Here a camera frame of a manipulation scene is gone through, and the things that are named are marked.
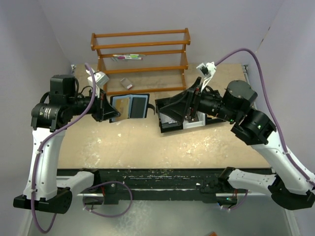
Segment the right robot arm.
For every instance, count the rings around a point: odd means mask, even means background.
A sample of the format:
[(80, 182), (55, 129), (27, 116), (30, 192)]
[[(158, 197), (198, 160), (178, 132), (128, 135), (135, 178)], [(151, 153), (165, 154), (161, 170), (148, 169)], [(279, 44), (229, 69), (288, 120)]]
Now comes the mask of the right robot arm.
[(257, 151), (274, 169), (270, 175), (255, 174), (227, 167), (219, 177), (223, 192), (246, 189), (270, 196), (288, 210), (311, 208), (315, 203), (315, 175), (283, 147), (280, 130), (263, 112), (253, 107), (257, 93), (245, 81), (234, 80), (224, 95), (207, 86), (200, 78), (187, 90), (163, 99), (157, 112), (176, 122), (193, 118), (197, 112), (213, 116), (232, 125), (231, 132)]

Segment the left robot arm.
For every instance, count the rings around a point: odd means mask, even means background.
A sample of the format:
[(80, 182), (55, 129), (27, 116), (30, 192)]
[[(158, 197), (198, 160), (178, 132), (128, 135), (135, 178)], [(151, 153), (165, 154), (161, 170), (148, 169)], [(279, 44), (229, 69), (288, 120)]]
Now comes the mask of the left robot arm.
[(55, 75), (50, 90), (41, 97), (31, 111), (33, 150), (31, 168), (23, 194), (13, 200), (15, 208), (64, 214), (73, 196), (101, 188), (100, 173), (96, 169), (80, 169), (74, 176), (58, 183), (57, 169), (66, 130), (84, 115), (97, 122), (116, 118), (120, 113), (108, 102), (95, 74), (88, 77), (89, 95), (79, 92), (79, 82), (72, 75)]

